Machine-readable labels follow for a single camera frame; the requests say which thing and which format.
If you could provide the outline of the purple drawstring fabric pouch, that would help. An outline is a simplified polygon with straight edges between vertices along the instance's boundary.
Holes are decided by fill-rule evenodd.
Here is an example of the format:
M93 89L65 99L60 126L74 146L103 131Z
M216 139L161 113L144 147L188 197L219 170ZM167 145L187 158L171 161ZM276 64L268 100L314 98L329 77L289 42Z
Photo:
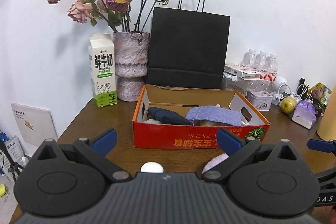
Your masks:
M210 121L225 123L231 126L242 125L243 115L239 111L225 109L217 106L199 106L189 110L185 118L195 123L195 121Z

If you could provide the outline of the navy blue zip case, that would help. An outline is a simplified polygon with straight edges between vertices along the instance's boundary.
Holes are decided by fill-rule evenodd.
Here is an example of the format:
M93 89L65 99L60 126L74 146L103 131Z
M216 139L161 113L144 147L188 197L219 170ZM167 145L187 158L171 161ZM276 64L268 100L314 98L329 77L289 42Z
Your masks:
M147 113L151 118L163 124L191 126L192 123L178 113L158 107L150 107Z

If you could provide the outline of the fluffy purple headband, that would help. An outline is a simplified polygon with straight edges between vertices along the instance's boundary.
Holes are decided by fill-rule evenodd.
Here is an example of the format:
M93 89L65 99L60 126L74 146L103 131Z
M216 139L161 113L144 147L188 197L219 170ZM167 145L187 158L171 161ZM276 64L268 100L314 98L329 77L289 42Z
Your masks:
M203 168L202 173L207 172L208 170L210 170L211 168L213 168L214 166L220 164L221 162L225 161L226 159L228 159L229 156L226 153L223 153L219 156L216 156L215 158L211 159Z

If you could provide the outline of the iridescent plastic bag bundle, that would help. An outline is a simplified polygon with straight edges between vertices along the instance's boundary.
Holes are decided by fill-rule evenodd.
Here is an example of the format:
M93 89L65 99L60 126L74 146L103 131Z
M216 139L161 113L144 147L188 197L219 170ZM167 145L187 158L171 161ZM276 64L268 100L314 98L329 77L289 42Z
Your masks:
M144 121L144 123L147 123L147 124L162 124L160 121L157 121L153 118Z

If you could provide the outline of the purple tissue packet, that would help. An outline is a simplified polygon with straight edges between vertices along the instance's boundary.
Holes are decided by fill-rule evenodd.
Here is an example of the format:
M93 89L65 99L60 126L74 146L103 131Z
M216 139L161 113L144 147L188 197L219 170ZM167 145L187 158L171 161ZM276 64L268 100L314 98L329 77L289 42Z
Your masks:
M304 128L311 129L316 121L315 107L309 101L300 101L295 107L291 120Z

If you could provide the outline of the white jar lid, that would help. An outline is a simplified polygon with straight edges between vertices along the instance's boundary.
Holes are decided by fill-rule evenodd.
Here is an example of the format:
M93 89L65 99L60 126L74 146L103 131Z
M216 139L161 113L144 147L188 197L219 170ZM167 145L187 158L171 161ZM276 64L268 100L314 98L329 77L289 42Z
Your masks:
M158 162L146 162L141 166L140 172L142 173L164 173L164 168Z

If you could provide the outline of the small floral tin box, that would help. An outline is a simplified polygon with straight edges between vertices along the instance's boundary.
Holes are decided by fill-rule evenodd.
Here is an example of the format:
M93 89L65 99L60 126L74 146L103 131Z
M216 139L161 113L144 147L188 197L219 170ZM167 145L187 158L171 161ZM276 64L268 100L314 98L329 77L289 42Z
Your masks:
M269 111L273 101L273 95L265 91L256 91L249 89L247 92L247 100L258 111Z

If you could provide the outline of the colourful snack packet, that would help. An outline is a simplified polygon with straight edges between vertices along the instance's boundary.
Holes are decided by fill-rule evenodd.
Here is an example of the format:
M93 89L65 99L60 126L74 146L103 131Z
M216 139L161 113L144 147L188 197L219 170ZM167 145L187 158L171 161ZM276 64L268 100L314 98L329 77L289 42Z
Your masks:
M315 84L311 89L311 96L315 105L322 107L327 100L327 95L331 94L331 89L323 83Z

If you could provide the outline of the yellow green apple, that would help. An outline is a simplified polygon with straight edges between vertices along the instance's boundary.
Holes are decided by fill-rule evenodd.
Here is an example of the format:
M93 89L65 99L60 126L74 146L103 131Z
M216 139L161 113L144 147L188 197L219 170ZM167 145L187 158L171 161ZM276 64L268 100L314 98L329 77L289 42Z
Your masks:
M282 110L282 112L289 115L294 112L296 104L297 101L294 98L286 97L281 101L280 109Z

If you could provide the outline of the red cardboard produce box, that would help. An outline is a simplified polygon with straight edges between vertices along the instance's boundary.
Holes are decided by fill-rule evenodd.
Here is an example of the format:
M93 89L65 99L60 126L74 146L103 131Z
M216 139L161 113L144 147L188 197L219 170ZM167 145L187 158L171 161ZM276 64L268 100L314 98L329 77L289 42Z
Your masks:
M229 90L170 88L144 85L133 115L133 139L137 148L196 149L217 148L220 126L150 124L148 109L158 107L186 116L192 107L220 105L224 109L246 111L250 117L243 126L225 128L240 138L263 140L270 122L242 94Z

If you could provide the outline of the white round gadget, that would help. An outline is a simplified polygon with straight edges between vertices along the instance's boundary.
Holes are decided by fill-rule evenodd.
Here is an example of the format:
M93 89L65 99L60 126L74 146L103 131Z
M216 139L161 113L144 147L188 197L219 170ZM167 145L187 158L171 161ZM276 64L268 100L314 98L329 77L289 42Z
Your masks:
M287 90L287 80L285 77L277 76L275 82L272 86L271 95L273 96L272 104L279 105L279 103L284 99L283 93Z

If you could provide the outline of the middle water bottle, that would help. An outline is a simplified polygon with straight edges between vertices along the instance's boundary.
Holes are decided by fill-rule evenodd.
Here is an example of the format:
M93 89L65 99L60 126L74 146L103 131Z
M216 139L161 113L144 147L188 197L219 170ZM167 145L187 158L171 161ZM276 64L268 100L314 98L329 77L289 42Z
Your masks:
M262 71L263 66L266 62L267 53L264 51L260 51L259 54L255 56L255 60L253 62L252 68L256 71Z

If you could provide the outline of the right water bottle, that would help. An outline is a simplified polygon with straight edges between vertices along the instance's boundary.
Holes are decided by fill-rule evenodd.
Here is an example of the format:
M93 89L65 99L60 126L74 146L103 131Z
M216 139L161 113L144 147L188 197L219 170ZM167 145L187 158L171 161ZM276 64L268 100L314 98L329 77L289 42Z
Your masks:
M265 69L265 76L263 79L268 81L275 81L278 73L277 55L271 53L266 58L263 68Z

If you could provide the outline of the white green milk carton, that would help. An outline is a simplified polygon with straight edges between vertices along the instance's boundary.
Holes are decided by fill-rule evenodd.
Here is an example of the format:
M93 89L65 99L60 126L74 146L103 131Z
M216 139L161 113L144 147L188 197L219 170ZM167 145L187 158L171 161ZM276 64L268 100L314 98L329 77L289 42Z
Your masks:
M91 35L88 51L92 92L96 106L117 104L114 43L111 35Z

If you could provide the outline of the black paper shopping bag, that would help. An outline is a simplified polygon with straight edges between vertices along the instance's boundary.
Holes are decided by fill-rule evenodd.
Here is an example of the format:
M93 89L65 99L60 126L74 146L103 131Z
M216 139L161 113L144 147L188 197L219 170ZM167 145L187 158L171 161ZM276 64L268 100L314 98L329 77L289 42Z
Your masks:
M153 11L145 84L220 89L230 17L204 11L156 7Z

